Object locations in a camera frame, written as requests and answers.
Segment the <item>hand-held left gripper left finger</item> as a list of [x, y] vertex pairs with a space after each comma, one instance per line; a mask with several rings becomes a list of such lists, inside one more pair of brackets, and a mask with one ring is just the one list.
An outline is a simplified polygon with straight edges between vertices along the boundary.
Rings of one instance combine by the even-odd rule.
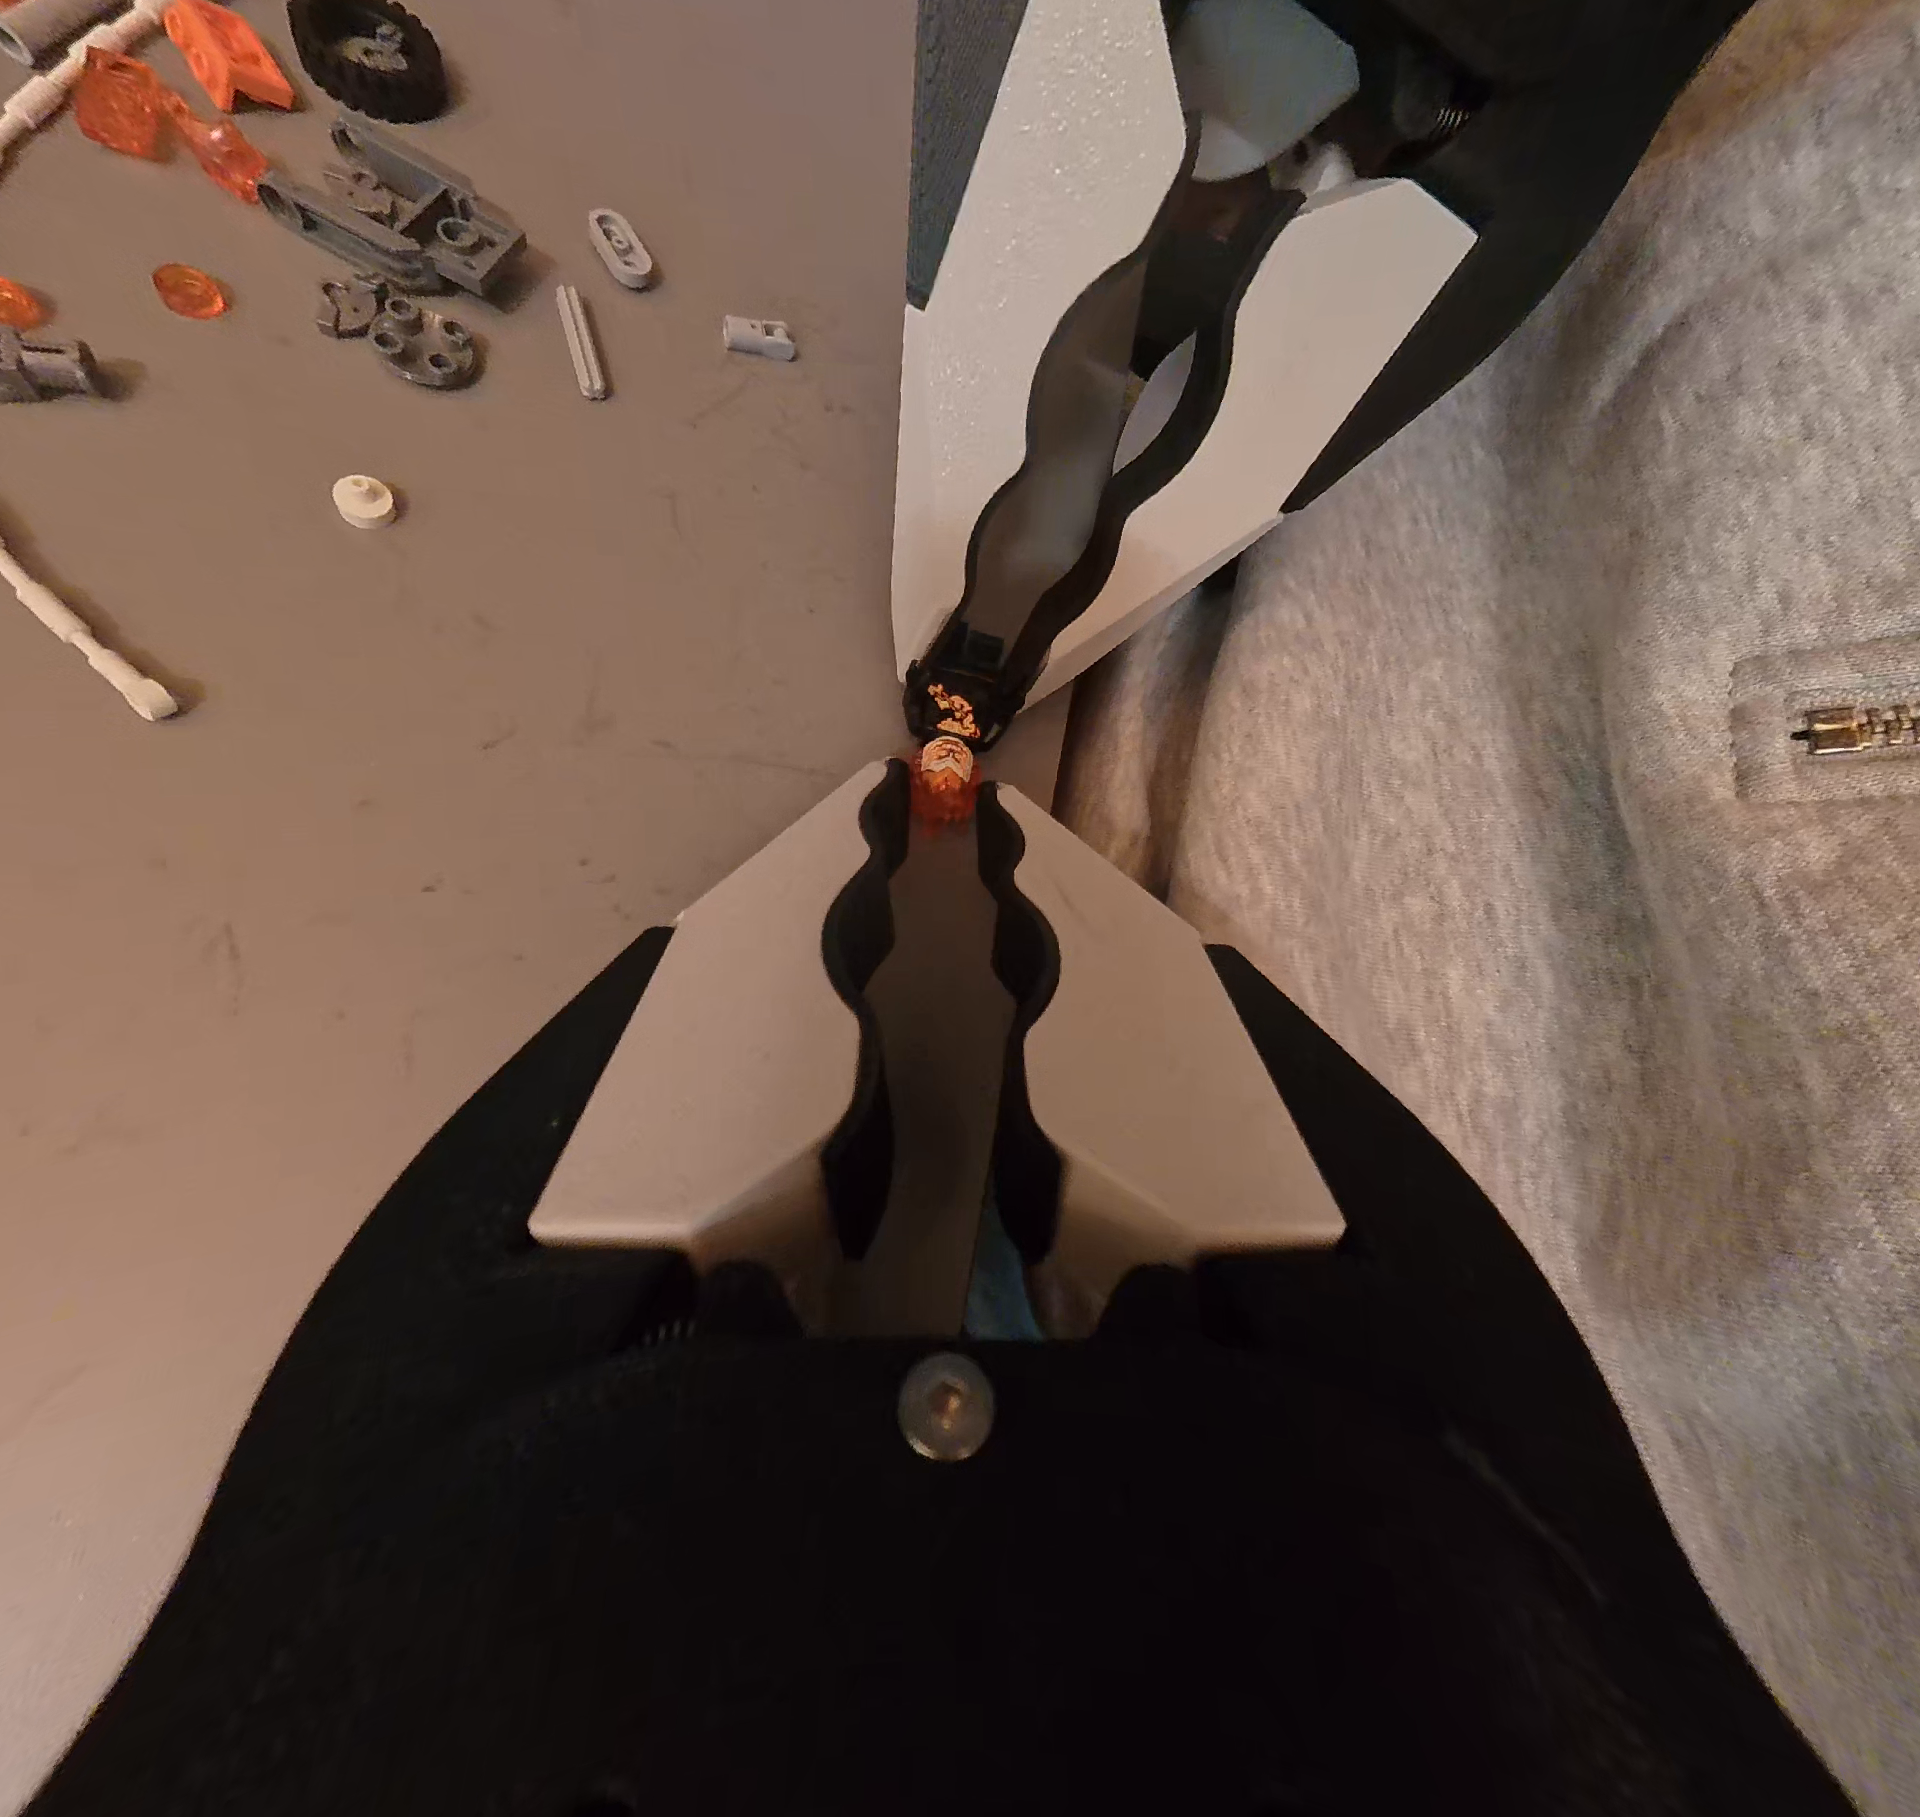
[[826, 1333], [894, 1179], [871, 981], [907, 852], [907, 768], [873, 763], [677, 919], [531, 1210], [539, 1246], [751, 1262]]

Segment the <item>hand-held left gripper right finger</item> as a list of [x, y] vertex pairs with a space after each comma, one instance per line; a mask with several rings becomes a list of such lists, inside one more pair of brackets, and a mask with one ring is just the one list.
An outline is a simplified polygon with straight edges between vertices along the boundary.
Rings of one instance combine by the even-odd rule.
[[1329, 1252], [1347, 1219], [1196, 932], [1014, 786], [975, 807], [1012, 998], [990, 1151], [1044, 1336], [1141, 1269]]

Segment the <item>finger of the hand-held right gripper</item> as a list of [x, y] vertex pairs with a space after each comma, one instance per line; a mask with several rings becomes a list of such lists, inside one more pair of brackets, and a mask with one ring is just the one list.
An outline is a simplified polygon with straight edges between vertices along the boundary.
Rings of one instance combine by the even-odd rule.
[[1057, 638], [1031, 699], [1067, 686], [1280, 521], [1475, 239], [1410, 181], [1356, 181], [1304, 206], [1238, 303], [1212, 425], [1126, 520], [1109, 579]]
[[904, 313], [900, 671], [961, 600], [967, 538], [1023, 453], [1047, 337], [1171, 187], [1174, 105], [1155, 0], [1026, 0], [929, 294]]

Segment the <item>black minifigure torso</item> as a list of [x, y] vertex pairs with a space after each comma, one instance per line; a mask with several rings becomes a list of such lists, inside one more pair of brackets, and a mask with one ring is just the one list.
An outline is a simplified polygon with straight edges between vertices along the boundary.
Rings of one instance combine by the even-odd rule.
[[946, 616], [902, 674], [902, 716], [913, 743], [950, 740], [993, 749], [1028, 701], [1047, 656]]

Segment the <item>dark grey round lego plate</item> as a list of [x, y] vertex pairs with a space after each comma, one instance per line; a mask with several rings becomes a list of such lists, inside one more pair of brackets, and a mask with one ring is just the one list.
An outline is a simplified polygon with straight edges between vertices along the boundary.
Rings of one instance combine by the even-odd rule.
[[379, 365], [418, 389], [464, 389], [482, 367], [479, 345], [454, 317], [388, 297], [366, 330]]

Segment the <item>black thin lego wheel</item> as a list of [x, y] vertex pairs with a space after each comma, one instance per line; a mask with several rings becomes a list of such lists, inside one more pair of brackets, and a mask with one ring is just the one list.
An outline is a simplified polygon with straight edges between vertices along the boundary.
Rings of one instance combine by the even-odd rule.
[[385, 124], [426, 124], [449, 102], [445, 59], [395, 0], [286, 0], [303, 73], [326, 98]]

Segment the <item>transparent orange lego tile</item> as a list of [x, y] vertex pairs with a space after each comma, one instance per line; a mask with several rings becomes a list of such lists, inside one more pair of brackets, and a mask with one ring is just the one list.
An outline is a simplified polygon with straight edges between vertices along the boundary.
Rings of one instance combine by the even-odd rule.
[[160, 163], [173, 153], [182, 101], [132, 54], [86, 46], [71, 105], [82, 135], [114, 156]]
[[231, 117], [200, 117], [175, 95], [169, 96], [168, 115], [177, 143], [208, 181], [240, 204], [261, 204], [259, 187], [271, 163]]

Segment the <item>orange lego wedge plate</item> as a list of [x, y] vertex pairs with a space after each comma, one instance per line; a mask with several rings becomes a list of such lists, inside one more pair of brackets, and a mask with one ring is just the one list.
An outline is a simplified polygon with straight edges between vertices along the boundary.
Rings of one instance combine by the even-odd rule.
[[240, 102], [297, 112], [299, 96], [275, 53], [235, 11], [214, 0], [171, 0], [164, 27], [210, 102], [231, 114]]

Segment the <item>grey lego tube pin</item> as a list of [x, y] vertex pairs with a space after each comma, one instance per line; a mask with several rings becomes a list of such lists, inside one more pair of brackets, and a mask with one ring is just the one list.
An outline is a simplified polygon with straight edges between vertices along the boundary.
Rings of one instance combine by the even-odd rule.
[[2, 11], [2, 50], [38, 67], [84, 29], [111, 22], [132, 0], [17, 0]]

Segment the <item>grey zip hoodie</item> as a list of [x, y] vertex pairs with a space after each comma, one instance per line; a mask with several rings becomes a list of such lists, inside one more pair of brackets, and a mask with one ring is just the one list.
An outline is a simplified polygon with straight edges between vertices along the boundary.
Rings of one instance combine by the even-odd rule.
[[1060, 812], [1483, 1184], [1916, 1813], [1916, 0], [1759, 0], [1502, 351], [1080, 686]]

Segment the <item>dark grey technic connector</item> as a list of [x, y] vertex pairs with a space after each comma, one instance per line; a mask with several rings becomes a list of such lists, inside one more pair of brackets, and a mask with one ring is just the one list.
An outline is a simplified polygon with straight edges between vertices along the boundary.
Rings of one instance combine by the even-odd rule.
[[107, 394], [101, 367], [86, 341], [36, 339], [7, 322], [0, 341], [4, 404]]

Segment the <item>dark grey technic frame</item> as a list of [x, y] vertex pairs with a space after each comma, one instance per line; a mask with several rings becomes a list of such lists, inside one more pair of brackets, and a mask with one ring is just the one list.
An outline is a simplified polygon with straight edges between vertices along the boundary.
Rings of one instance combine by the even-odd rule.
[[525, 252], [524, 228], [468, 178], [389, 125], [338, 114], [322, 185], [269, 167], [258, 206], [288, 233], [399, 294], [491, 297]]

